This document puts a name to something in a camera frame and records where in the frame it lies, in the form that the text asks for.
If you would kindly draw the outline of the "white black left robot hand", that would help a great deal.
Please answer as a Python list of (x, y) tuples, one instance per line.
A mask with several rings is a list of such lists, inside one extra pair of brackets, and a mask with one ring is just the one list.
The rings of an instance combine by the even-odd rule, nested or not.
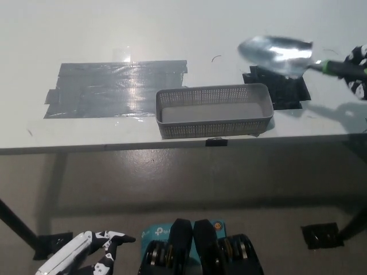
[[(117, 231), (85, 231), (64, 245), (36, 271), (37, 274), (112, 274), (118, 246), (134, 243), (136, 238)], [(95, 264), (81, 267), (91, 254), (104, 249)]]

